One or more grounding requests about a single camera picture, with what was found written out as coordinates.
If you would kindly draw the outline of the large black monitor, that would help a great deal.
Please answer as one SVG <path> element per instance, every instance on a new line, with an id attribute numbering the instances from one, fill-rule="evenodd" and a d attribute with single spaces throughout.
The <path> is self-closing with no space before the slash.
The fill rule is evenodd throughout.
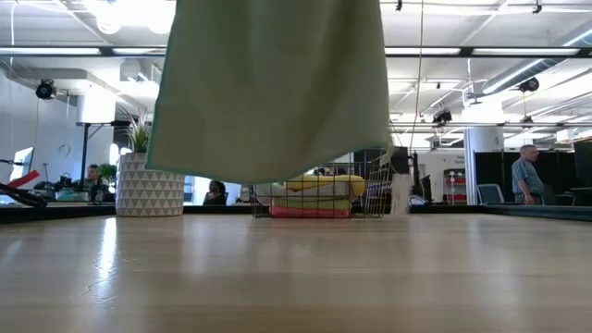
<path id="1" fill-rule="evenodd" d="M 409 174 L 409 154 L 407 147 L 394 147 L 394 151 L 390 157 L 390 164 L 394 171 L 398 174 Z"/>

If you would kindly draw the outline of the triangle patterned planter pot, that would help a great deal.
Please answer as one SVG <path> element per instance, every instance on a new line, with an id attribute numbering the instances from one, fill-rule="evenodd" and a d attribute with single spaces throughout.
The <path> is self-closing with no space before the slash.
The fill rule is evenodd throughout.
<path id="1" fill-rule="evenodd" d="M 185 176 L 148 169 L 147 154 L 119 157 L 115 206 L 117 216 L 180 216 L 184 207 Z"/>

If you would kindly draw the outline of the tilted computer monitor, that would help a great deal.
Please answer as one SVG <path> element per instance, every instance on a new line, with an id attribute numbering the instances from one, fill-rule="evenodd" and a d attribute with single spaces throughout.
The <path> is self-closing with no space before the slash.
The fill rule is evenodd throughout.
<path id="1" fill-rule="evenodd" d="M 28 147 L 14 153 L 10 180 L 20 179 L 31 171 L 33 152 L 34 148 Z"/>

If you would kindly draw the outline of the lime green microfiber towel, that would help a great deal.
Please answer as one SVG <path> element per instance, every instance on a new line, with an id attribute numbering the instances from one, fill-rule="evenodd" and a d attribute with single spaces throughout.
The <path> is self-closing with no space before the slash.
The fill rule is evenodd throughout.
<path id="1" fill-rule="evenodd" d="M 352 203 L 348 199 L 322 200 L 322 201 L 303 201 L 303 200 L 285 200 L 275 198 L 272 205 L 277 207 L 288 207 L 298 209 L 318 209 L 318 210 L 350 210 Z"/>

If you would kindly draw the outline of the small leafy green plant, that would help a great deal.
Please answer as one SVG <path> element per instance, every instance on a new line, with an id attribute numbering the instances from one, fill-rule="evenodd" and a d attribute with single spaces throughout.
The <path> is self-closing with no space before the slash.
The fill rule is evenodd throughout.
<path id="1" fill-rule="evenodd" d="M 115 183 L 117 177 L 117 167 L 115 165 L 104 163 L 99 165 L 97 170 L 104 184 L 111 186 Z"/>

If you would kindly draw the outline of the spiky green artificial plant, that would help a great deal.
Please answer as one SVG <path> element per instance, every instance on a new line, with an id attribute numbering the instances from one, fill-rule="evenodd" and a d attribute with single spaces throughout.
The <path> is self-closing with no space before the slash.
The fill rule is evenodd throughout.
<path id="1" fill-rule="evenodd" d="M 129 122 L 125 133 L 133 153 L 145 154 L 148 152 L 152 136 L 152 122 L 145 111 L 140 110 L 137 115 L 120 107 L 118 112 Z"/>

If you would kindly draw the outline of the black table edge rail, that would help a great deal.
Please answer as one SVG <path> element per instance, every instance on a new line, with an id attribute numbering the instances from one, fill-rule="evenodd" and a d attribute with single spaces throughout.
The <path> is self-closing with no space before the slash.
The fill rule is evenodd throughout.
<path id="1" fill-rule="evenodd" d="M 253 209 L 244 206 L 185 206 L 186 215 L 250 215 Z M 113 216 L 113 205 L 47 206 L 43 208 L 16 205 L 0 206 L 0 224 L 82 218 L 92 216 Z M 500 216 L 521 216 L 574 220 L 592 223 L 592 206 L 551 206 L 551 205 L 421 205 L 412 206 L 412 215 L 462 215 L 483 214 Z"/>

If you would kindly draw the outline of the person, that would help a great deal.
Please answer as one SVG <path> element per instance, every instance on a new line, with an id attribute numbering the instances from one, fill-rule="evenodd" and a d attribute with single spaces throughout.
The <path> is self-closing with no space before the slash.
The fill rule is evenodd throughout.
<path id="1" fill-rule="evenodd" d="M 88 199 L 94 203 L 100 203 L 105 197 L 105 184 L 98 172 L 97 165 L 87 167 L 87 176 L 83 183 L 83 189 L 88 193 Z"/>
<path id="2" fill-rule="evenodd" d="M 512 163 L 512 192 L 514 201 L 524 205 L 542 205 L 545 186 L 535 169 L 537 148 L 524 145 L 519 158 Z"/>
<path id="3" fill-rule="evenodd" d="M 209 190 L 204 196 L 203 205 L 226 205 L 227 192 L 226 186 L 223 182 L 218 180 L 211 180 L 209 183 Z"/>

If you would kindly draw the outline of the yellow microfiber towel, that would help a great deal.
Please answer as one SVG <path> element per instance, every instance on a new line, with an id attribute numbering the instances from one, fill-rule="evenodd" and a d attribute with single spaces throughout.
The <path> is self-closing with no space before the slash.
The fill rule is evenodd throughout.
<path id="1" fill-rule="evenodd" d="M 317 176 L 302 175 L 286 181 L 289 190 L 300 191 L 327 185 L 349 185 L 349 194 L 360 196 L 365 190 L 365 180 L 356 175 Z"/>

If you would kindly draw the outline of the white and red shelf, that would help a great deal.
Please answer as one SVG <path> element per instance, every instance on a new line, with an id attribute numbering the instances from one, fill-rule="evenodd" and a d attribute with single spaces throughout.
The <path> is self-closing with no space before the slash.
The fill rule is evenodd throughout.
<path id="1" fill-rule="evenodd" d="M 462 168 L 443 171 L 443 200 L 448 205 L 466 205 L 466 175 Z"/>

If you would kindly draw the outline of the black overhead frame bar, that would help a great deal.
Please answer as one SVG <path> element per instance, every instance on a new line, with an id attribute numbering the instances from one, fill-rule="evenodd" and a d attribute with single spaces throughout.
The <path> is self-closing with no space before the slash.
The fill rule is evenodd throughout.
<path id="1" fill-rule="evenodd" d="M 0 56 L 8 57 L 165 57 L 164 47 L 32 46 L 0 45 Z M 592 58 L 592 47 L 405 47 L 387 46 L 387 58 Z"/>

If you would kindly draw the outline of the dark office chair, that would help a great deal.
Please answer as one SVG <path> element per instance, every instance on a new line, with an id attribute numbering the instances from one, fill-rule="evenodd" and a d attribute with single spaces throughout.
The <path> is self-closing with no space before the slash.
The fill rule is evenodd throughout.
<path id="1" fill-rule="evenodd" d="M 543 204 L 553 206 L 572 206 L 574 195 L 570 192 L 556 193 L 548 184 L 544 185 Z"/>

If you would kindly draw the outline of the mint towel with teal edge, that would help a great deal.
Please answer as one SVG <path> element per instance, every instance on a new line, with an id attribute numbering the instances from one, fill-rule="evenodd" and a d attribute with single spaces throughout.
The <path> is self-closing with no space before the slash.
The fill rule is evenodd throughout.
<path id="1" fill-rule="evenodd" d="M 373 148 L 395 150 L 379 0 L 177 0 L 149 168 L 302 184 Z"/>

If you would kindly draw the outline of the pink microfiber towel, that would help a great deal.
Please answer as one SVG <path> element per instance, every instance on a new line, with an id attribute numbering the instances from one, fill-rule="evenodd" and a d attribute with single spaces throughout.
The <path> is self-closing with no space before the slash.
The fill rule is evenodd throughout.
<path id="1" fill-rule="evenodd" d="M 292 208 L 272 206 L 270 214 L 273 217 L 293 218 L 348 218 L 349 210 L 318 209 L 318 208 Z"/>

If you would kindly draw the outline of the white column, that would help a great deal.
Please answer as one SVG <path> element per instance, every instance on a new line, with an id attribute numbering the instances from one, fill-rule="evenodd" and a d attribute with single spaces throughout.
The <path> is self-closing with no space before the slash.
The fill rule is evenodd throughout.
<path id="1" fill-rule="evenodd" d="M 462 120 L 475 123 L 463 131 L 463 146 L 467 204 L 477 205 L 475 154 L 503 149 L 503 128 L 497 126 L 504 122 L 502 103 L 493 97 L 467 103 L 462 111 Z"/>

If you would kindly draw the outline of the black partition panels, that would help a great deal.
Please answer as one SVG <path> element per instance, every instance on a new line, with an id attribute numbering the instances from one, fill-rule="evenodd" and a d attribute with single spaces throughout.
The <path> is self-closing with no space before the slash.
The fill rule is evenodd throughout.
<path id="1" fill-rule="evenodd" d="M 518 152 L 476 153 L 477 185 L 498 184 L 505 202 L 515 203 L 512 163 L 518 158 Z M 573 152 L 542 151 L 534 166 L 544 185 L 573 194 L 572 206 L 592 206 L 592 142 L 577 142 Z"/>

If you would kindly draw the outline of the grey office chair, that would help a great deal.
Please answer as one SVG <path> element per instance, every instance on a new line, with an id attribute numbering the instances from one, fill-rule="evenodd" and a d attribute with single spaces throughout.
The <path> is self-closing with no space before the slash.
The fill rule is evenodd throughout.
<path id="1" fill-rule="evenodd" d="M 478 200 L 481 204 L 504 204 L 505 200 L 498 184 L 479 184 Z"/>

